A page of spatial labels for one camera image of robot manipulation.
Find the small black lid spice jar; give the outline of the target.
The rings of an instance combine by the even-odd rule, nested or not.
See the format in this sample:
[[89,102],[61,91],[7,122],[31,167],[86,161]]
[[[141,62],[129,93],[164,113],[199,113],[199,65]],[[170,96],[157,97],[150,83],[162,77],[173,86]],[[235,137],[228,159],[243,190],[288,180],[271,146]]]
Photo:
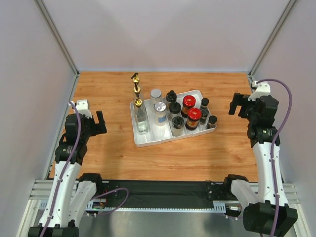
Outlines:
[[200,103],[200,110],[208,109],[209,99],[208,98],[202,98]]
[[201,117],[199,119],[199,122],[201,125],[206,124],[207,118],[209,116],[209,110],[204,108],[201,110]]
[[210,116],[206,125],[206,129],[213,129],[216,128],[217,124],[217,117],[216,116]]

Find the clear glass oil bottle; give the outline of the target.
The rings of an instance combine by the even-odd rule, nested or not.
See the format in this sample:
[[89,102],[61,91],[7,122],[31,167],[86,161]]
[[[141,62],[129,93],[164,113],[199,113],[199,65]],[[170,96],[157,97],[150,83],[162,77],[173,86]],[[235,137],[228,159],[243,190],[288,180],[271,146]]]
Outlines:
[[140,134],[147,133],[149,131],[149,122],[146,107],[141,99],[134,100],[134,118],[136,121],[136,127]]

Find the red lid sauce jar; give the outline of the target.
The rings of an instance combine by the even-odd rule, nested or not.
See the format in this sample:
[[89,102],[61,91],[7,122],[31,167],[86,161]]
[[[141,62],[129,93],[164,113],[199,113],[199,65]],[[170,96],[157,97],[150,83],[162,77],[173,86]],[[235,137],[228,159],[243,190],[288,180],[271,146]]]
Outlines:
[[196,99],[192,95],[186,95],[182,101],[182,110],[181,115],[184,118],[187,118],[189,109],[193,108],[196,104]]
[[198,122],[201,118],[201,110],[195,107],[192,107],[188,110],[187,113],[187,121],[186,121],[186,128],[188,130],[195,130],[198,126]]

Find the glass oil bottle dark sauce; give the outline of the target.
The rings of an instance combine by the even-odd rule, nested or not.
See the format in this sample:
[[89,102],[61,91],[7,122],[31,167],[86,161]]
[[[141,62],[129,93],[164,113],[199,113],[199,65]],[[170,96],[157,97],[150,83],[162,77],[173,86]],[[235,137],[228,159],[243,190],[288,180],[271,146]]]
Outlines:
[[143,89],[137,82],[134,83],[133,99],[140,99],[141,101],[144,101]]

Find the glass oil bottle brown sauce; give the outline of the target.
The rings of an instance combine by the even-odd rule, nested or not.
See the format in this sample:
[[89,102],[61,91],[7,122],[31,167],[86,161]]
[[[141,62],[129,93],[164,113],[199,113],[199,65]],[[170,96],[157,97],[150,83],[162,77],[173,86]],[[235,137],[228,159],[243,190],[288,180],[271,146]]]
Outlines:
[[134,75],[131,77],[131,79],[132,79],[132,81],[133,81],[133,83],[134,83],[135,85],[138,85],[139,82],[140,82],[140,79],[139,79],[139,77],[138,77],[138,73],[134,73]]

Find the salt jar silver lid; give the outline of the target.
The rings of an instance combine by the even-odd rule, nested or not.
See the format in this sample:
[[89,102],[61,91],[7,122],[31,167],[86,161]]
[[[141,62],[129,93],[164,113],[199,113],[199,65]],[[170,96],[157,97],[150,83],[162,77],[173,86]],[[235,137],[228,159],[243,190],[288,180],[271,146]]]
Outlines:
[[154,104],[155,123],[157,126],[164,126],[166,123],[166,104],[164,102],[157,102]]

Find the salt jar blue label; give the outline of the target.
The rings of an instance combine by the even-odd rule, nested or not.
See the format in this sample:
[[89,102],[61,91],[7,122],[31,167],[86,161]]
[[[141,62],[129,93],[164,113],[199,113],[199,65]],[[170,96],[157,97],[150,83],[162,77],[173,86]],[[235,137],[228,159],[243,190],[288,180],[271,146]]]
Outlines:
[[153,105],[162,101],[162,92],[160,89],[157,89],[157,88],[153,89],[150,92],[150,96],[151,96],[151,103]]

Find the black knob grinder bottle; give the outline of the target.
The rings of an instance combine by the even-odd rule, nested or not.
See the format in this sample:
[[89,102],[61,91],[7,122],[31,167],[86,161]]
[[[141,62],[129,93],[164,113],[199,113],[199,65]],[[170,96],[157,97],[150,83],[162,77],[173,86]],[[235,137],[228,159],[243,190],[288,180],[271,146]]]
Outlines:
[[178,102],[172,102],[169,105],[168,119],[172,121],[174,117],[181,115],[181,105]]

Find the white powder jar black lid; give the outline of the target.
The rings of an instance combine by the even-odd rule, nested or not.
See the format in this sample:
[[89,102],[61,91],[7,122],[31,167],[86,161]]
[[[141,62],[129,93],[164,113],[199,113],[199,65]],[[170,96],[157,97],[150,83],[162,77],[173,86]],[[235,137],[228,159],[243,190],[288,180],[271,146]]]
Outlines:
[[171,132],[175,137],[181,136],[183,133],[184,119],[181,116],[176,116],[171,121]]

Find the black cap spice bottle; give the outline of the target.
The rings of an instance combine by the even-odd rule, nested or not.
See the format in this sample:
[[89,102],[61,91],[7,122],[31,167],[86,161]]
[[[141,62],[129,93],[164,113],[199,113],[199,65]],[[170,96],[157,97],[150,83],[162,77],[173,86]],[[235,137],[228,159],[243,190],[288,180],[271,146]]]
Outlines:
[[168,103],[172,103],[172,102],[176,102],[177,100],[177,94],[175,93],[174,90],[171,90],[169,91],[167,94],[166,94],[166,102]]

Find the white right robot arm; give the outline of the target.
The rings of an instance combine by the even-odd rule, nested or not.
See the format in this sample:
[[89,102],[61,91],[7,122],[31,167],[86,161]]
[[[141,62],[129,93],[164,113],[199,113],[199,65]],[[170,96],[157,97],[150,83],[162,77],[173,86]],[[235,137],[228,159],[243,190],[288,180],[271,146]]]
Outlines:
[[247,231],[283,237],[297,221],[298,214],[289,206],[280,173],[280,139],[273,125],[278,100],[270,95],[251,100],[250,95],[235,93],[230,115],[235,114],[237,106],[241,107],[239,117],[249,121],[247,137],[257,162],[258,192],[255,193],[243,178],[234,177],[223,186],[223,196],[238,199]]

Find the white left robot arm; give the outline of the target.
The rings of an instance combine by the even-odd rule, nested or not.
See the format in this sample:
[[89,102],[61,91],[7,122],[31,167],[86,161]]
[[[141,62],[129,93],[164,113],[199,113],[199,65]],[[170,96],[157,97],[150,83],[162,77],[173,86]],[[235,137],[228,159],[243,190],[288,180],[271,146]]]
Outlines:
[[39,224],[29,228],[30,237],[77,237],[79,224],[91,198],[104,191],[99,173],[85,173],[76,184],[90,137],[107,133],[102,111],[97,111],[99,122],[80,109],[65,120],[65,132],[55,150],[53,185]]

